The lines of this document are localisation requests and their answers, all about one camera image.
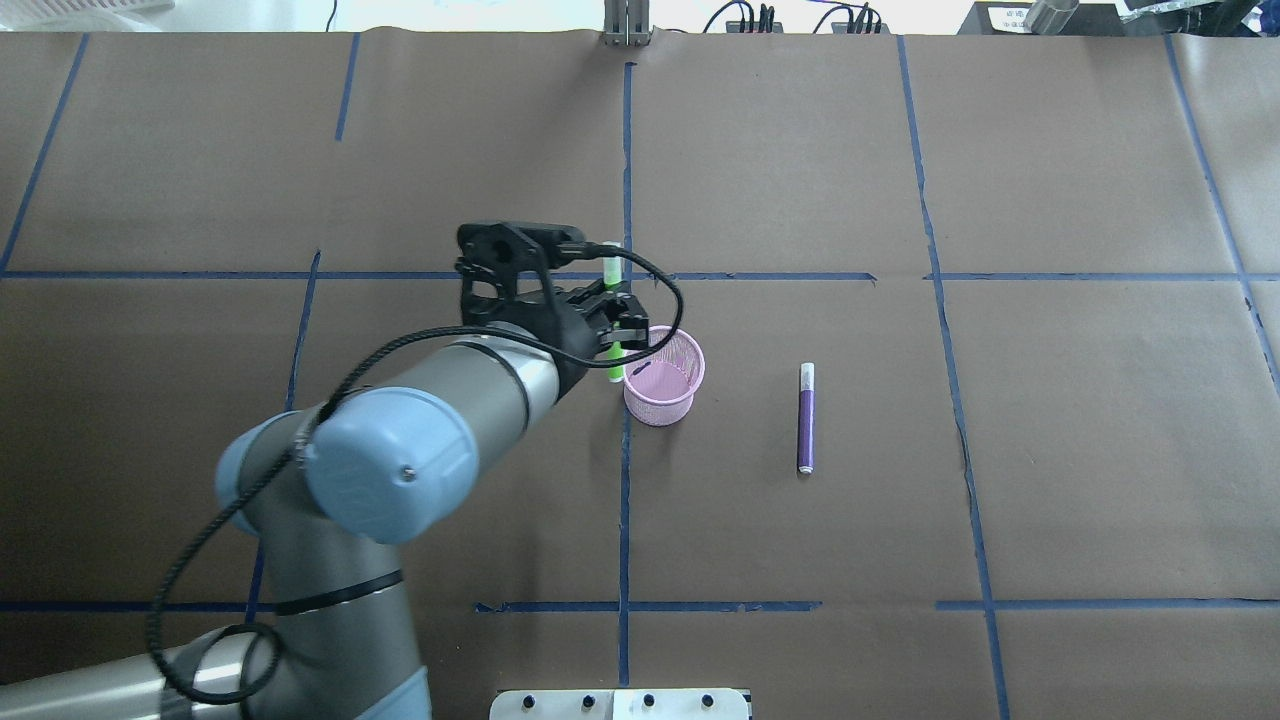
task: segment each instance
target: robotic arm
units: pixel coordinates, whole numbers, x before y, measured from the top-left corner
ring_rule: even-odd
[[[655,266],[589,243],[577,228],[466,224],[458,247],[463,327],[388,343],[329,402],[266,420],[218,465],[219,500],[234,511],[223,515],[262,541],[278,598],[274,629],[232,626],[161,655],[156,614],[148,628],[155,666],[133,659],[5,688],[0,717],[430,717],[396,546],[457,509],[588,368],[634,361],[667,340],[650,347],[649,318],[626,283],[564,291],[550,270],[623,256],[676,293],[673,325],[682,306]],[[520,292],[522,275],[536,283],[530,292]],[[378,387],[353,389],[387,354],[442,336],[458,340]],[[637,352],[591,360],[613,342]],[[183,553],[156,607],[218,525]]]

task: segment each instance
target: white label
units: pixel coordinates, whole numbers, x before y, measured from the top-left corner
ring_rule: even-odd
[[[1030,35],[1027,29],[1027,8],[987,8],[991,14],[991,27],[1001,32],[1020,32]]]

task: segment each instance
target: table surface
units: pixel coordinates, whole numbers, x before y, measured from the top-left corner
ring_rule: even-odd
[[[452,324],[456,225],[509,218],[677,273],[708,370],[664,429],[588,377],[404,548],[439,716],[1280,702],[1275,44],[13,33],[0,67],[0,682],[140,652],[225,445]],[[255,552],[205,551],[172,643],[269,616]]]

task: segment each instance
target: white basket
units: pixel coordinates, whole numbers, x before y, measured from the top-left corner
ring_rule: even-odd
[[[0,0],[0,26],[27,29],[79,13],[173,8],[174,0]]]

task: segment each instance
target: pink basket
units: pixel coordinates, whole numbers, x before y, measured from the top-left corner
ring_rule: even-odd
[[[649,343],[657,345],[671,331],[667,325],[649,328]],[[622,397],[636,420],[646,425],[669,425],[694,406],[694,393],[703,384],[703,348],[685,331],[657,355],[623,365]]]

